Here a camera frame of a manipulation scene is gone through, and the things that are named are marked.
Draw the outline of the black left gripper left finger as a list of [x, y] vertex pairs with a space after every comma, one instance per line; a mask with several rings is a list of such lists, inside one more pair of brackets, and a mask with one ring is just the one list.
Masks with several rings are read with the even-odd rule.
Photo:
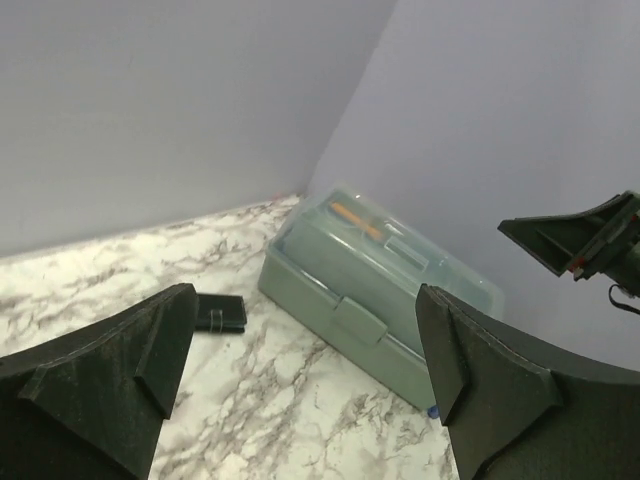
[[197, 317], [193, 285], [1, 359], [4, 479], [146, 479]]

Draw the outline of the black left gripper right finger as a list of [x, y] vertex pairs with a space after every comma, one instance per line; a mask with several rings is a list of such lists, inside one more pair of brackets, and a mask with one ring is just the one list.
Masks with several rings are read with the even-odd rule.
[[639, 374], [547, 343], [439, 287], [416, 317], [462, 479], [636, 479]]

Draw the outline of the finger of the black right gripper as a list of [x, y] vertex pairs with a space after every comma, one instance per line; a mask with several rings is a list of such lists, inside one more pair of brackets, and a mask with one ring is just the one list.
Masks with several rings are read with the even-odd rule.
[[618, 194], [577, 214], [503, 220], [498, 230], [558, 277], [639, 277], [637, 193]]

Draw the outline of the black leather card holder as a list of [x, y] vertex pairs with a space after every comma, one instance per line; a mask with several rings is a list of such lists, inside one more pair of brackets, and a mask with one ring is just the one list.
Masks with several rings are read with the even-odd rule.
[[247, 312], [242, 296], [198, 294], [195, 330], [212, 334], [243, 334]]

